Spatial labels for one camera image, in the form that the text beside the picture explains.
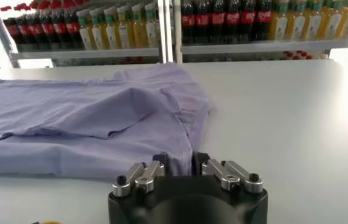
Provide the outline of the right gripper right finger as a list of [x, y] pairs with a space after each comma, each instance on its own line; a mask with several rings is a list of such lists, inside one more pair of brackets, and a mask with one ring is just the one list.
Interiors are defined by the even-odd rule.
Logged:
[[194, 175], [211, 175], [217, 179], [220, 187], [233, 191], [235, 187], [243, 188], [250, 194], [263, 192], [263, 180], [257, 173], [250, 173], [235, 161], [217, 161], [207, 153], [195, 152], [192, 158]]

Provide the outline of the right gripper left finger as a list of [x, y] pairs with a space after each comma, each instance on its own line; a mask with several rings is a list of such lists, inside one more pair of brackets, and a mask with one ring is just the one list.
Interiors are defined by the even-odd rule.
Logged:
[[149, 165], [144, 162], [134, 163], [125, 175], [119, 175], [112, 185], [115, 197], [126, 197], [133, 188], [141, 188], [145, 193], [154, 190], [155, 178], [170, 175], [169, 156], [160, 153], [153, 156]]

